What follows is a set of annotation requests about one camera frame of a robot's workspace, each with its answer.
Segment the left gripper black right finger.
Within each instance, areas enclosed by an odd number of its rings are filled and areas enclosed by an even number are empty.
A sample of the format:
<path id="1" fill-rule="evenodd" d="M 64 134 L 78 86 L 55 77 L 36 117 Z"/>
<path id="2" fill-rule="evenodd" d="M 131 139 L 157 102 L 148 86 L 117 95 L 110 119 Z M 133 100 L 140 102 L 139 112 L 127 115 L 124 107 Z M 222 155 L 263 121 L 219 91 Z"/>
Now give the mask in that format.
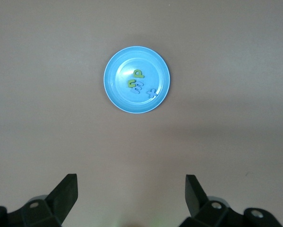
<path id="1" fill-rule="evenodd" d="M 247 208 L 235 212 L 223 202 L 209 199 L 195 175 L 186 175 L 185 201 L 190 217 L 182 227 L 278 227 L 280 222 L 270 212 Z"/>

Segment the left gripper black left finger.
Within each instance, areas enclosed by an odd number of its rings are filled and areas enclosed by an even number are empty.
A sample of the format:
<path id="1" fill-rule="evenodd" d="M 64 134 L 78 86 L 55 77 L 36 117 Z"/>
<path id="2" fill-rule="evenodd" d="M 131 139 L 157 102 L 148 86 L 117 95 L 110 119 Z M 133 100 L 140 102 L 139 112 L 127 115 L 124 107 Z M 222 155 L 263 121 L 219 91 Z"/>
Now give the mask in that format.
<path id="1" fill-rule="evenodd" d="M 78 198 L 77 175 L 68 174 L 48 194 L 8 213 L 0 206 L 0 227 L 61 227 Z"/>

